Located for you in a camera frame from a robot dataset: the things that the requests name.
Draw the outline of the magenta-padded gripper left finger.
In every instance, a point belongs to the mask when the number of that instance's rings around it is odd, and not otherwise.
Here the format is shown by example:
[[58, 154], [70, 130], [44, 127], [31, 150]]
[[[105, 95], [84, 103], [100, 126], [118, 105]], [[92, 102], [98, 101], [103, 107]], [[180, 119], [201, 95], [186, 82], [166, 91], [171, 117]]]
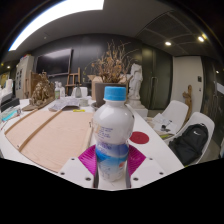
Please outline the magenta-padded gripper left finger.
[[98, 169], [95, 146], [86, 149], [80, 156], [71, 157], [58, 175], [84, 188], [98, 187]]

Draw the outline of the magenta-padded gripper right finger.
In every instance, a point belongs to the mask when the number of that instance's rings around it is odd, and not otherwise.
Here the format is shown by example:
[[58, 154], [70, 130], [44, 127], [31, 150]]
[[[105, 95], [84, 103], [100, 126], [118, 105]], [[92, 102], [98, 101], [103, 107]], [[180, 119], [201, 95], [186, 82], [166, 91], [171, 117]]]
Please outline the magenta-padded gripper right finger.
[[167, 173], [152, 157], [130, 145], [126, 166], [126, 186], [140, 188], [165, 177]]

